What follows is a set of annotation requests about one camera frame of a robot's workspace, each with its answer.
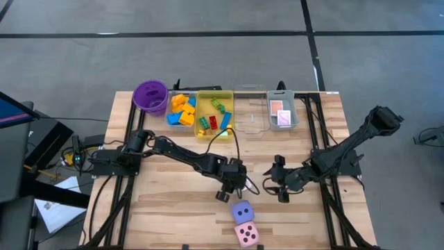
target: yellow bin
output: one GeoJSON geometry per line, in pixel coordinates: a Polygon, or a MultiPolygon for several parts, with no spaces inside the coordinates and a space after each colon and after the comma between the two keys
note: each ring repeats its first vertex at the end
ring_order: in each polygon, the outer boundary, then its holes
{"type": "MultiPolygon", "coordinates": [[[[212,104],[211,99],[216,97],[218,101],[225,106],[225,111],[231,113],[229,124],[234,129],[234,93],[231,90],[199,90],[196,95],[196,118],[194,120],[194,135],[200,139],[211,140],[214,136],[222,131],[221,123],[223,114],[217,110],[212,104]],[[199,131],[203,130],[200,125],[199,118],[205,117],[210,124],[210,117],[215,116],[217,129],[207,129],[204,136],[198,136],[199,131]]],[[[228,135],[220,135],[216,140],[230,140],[233,138],[232,133],[228,135]]]]}

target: pink die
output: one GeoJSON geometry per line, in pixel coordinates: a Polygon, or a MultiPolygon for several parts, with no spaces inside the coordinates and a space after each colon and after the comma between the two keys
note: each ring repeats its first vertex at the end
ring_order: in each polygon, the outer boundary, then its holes
{"type": "Polygon", "coordinates": [[[246,222],[234,228],[241,247],[249,247],[259,242],[259,233],[253,222],[246,222]]]}

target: plastic container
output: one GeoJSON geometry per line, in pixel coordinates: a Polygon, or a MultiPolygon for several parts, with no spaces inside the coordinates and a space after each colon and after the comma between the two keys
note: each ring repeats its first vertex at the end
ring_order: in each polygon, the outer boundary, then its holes
{"type": "MultiPolygon", "coordinates": [[[[198,139],[211,140],[215,135],[221,132],[221,122],[223,120],[223,114],[217,110],[212,104],[211,99],[216,97],[222,105],[225,106],[225,111],[231,113],[231,119],[229,124],[234,129],[234,104],[233,104],[233,91],[231,90],[199,90],[196,94],[196,116],[195,116],[195,126],[194,135],[198,139]],[[204,136],[198,136],[199,131],[203,130],[200,125],[199,118],[205,117],[208,124],[210,123],[210,116],[216,117],[217,129],[207,129],[204,136]]],[[[233,138],[232,134],[220,135],[216,140],[230,140],[233,138]]]]}
{"type": "Polygon", "coordinates": [[[263,85],[236,85],[234,87],[236,131],[259,134],[270,129],[266,95],[266,88],[263,85]]]}
{"type": "Polygon", "coordinates": [[[191,124],[189,126],[186,125],[170,125],[168,123],[168,115],[172,114],[173,111],[171,109],[171,99],[177,95],[177,94],[184,94],[186,97],[189,98],[196,98],[196,92],[190,92],[190,91],[170,91],[169,93],[169,98],[168,98],[168,106],[166,107],[166,112],[165,112],[165,123],[166,125],[168,125],[172,130],[175,131],[182,131],[182,132],[193,132],[193,126],[194,124],[191,124]]]}
{"type": "Polygon", "coordinates": [[[135,89],[133,101],[138,108],[152,116],[163,115],[167,110],[168,88],[161,81],[146,81],[135,89]]]}
{"type": "Polygon", "coordinates": [[[268,91],[266,95],[267,105],[270,106],[270,101],[282,101],[284,110],[291,111],[291,121],[288,126],[279,126],[278,117],[271,115],[271,109],[268,108],[268,120],[270,121],[270,129],[272,131],[292,131],[299,123],[296,109],[294,106],[294,92],[291,90],[274,90],[268,91]]]}

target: playing card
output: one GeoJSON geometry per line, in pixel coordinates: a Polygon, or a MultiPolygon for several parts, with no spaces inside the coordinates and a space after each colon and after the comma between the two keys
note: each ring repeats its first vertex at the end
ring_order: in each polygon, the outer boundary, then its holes
{"type": "Polygon", "coordinates": [[[278,126],[290,126],[291,125],[291,111],[290,110],[278,110],[277,111],[277,125],[278,126]]]}
{"type": "Polygon", "coordinates": [[[278,110],[283,110],[284,104],[280,100],[270,100],[270,114],[271,115],[278,115],[278,110]]]}

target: purple die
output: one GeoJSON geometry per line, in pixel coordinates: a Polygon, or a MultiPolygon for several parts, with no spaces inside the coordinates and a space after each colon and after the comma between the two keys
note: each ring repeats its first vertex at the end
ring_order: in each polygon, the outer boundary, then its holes
{"type": "Polygon", "coordinates": [[[236,221],[236,225],[252,221],[255,218],[253,208],[248,201],[241,201],[231,207],[231,214],[236,221]]]}

